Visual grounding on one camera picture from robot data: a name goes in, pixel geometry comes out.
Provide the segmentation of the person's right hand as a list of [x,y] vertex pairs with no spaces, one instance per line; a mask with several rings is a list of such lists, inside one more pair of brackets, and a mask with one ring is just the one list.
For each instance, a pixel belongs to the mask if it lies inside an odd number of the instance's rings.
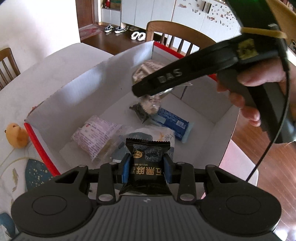
[[[256,87],[265,83],[277,83],[282,93],[286,93],[286,75],[279,58],[264,60],[248,70],[238,74],[237,82],[246,87]],[[261,125],[261,116],[258,109],[246,104],[241,89],[226,87],[221,80],[218,81],[218,92],[230,91],[229,98],[232,104],[241,109],[242,115],[252,126]]]

